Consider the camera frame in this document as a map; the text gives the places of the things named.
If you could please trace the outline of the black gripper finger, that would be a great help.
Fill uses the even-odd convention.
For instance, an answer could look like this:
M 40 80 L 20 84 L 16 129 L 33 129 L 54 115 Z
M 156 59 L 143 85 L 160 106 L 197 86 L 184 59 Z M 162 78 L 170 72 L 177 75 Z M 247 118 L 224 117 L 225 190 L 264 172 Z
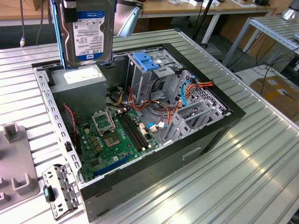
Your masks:
M 63 15 L 65 23 L 72 23 L 77 21 L 76 0 L 63 0 Z

